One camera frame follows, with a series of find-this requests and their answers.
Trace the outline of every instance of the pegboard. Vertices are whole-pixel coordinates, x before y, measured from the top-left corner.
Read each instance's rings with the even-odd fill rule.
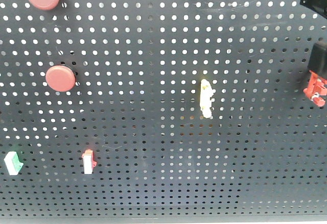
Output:
[[[327,21],[299,0],[0,0],[0,13],[0,152],[24,163],[9,176],[0,160],[3,221],[326,219],[326,113],[302,90]],[[60,64],[69,92],[45,82]]]

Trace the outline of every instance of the red clamp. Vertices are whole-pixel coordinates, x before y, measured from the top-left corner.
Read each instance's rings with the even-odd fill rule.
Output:
[[[84,174],[92,174],[93,168],[97,165],[96,161],[93,159],[93,151],[86,150],[85,153],[82,154],[82,159],[84,163]]]
[[[308,84],[308,87],[303,90],[303,92],[306,94],[306,96],[314,102],[319,107],[322,107],[325,105],[326,101],[320,97],[321,95],[327,95],[327,88],[325,85],[327,85],[327,80],[324,78],[318,76],[318,74],[312,72],[311,78]]]

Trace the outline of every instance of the green and white clip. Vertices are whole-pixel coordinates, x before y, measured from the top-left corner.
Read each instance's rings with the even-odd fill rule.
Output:
[[[5,156],[5,163],[9,175],[16,176],[24,165],[19,161],[17,152],[8,152]]]

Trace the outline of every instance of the small white block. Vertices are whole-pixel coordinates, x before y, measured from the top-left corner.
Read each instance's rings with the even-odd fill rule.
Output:
[[[83,163],[84,163],[84,174],[87,174],[87,175],[92,174],[93,166],[92,166],[91,155],[84,155]]]
[[[212,116],[210,108],[212,106],[211,97],[213,95],[214,90],[212,89],[210,82],[205,79],[201,80],[200,108],[203,117],[205,118],[210,118]]]

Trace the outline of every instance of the black pegboard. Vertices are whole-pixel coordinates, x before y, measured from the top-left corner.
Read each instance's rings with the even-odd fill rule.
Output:
[[[327,21],[299,0],[0,0],[0,13],[0,151],[25,164],[9,176],[0,160],[3,221],[326,219],[326,113],[302,90]],[[59,64],[70,92],[46,85]]]

